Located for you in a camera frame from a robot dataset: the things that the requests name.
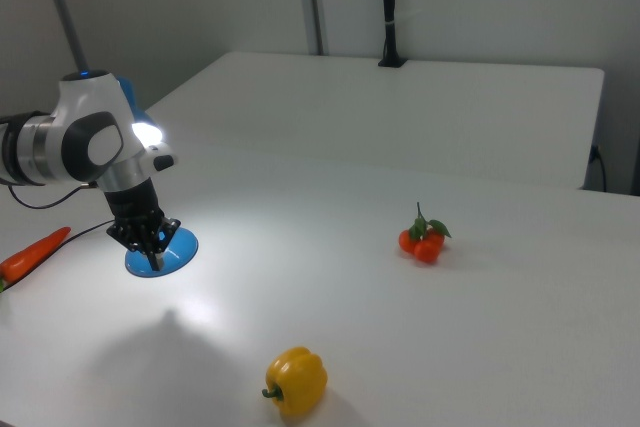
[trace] black pole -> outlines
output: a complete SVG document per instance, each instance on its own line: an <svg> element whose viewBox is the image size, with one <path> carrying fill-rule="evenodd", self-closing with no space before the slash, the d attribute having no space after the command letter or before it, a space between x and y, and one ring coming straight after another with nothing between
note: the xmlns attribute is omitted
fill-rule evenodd
<svg viewBox="0 0 640 427"><path fill-rule="evenodd" d="M380 67L402 67L407 59L401 59L396 47L396 23L394 11L396 0L383 0L384 2L384 53L382 60L378 63Z"/></svg>

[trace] carrot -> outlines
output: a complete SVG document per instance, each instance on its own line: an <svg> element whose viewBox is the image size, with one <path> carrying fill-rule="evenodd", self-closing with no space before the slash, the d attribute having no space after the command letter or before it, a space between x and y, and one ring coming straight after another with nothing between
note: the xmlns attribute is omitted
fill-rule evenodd
<svg viewBox="0 0 640 427"><path fill-rule="evenodd" d="M8 284L13 284L44 262L58 247L71 228L63 227L54 233L31 244L17 254L12 255L0 264L0 277Z"/></svg>

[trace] blue disc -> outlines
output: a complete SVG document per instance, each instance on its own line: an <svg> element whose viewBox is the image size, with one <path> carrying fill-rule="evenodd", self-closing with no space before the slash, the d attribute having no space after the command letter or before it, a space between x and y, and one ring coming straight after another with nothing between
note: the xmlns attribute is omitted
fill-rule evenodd
<svg viewBox="0 0 640 427"><path fill-rule="evenodd" d="M160 277L187 265L197 251L196 236L190 230L180 227L173 234L173 239L162 254L160 270L153 270L147 257L140 252L127 252L124 256L124 265L129 272L138 277Z"/></svg>

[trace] red tomato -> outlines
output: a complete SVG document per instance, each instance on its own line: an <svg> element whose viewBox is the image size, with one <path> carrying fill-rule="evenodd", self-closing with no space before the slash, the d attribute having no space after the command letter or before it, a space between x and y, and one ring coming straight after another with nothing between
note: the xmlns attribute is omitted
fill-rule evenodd
<svg viewBox="0 0 640 427"><path fill-rule="evenodd" d="M433 264L438 260L438 255L440 255L440 246L429 240L421 240L418 242L418 245L416 245L413 254L419 261Z"/></svg>
<svg viewBox="0 0 640 427"><path fill-rule="evenodd" d="M439 234L433 229L429 229L426 240L442 247L442 245L444 244L444 235Z"/></svg>
<svg viewBox="0 0 640 427"><path fill-rule="evenodd" d="M398 244L400 244L400 248L409 254L413 254L413 250L416 248L418 242L420 241L413 240L411 238L408 230L400 232L400 237L398 237Z"/></svg>

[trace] table surface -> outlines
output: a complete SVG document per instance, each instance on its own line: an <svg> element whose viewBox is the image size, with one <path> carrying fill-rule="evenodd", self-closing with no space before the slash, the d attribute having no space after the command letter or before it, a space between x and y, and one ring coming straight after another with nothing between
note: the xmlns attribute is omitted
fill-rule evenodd
<svg viewBox="0 0 640 427"><path fill-rule="evenodd" d="M161 122L166 109L154 112ZM96 232L0 294L0 420L637 425L638 199L259 152L166 128L181 161L154 182L198 254L140 279ZM21 193L44 202L56 189ZM453 234L435 267L396 247L418 200ZM108 219L97 191L46 212L5 191L0 202L7 254ZM300 344L323 358L328 390L310 416L287 420L260 390L269 362Z"/></svg>
<svg viewBox="0 0 640 427"><path fill-rule="evenodd" d="M534 185L583 185L597 69L230 53L152 109L178 138Z"/></svg>

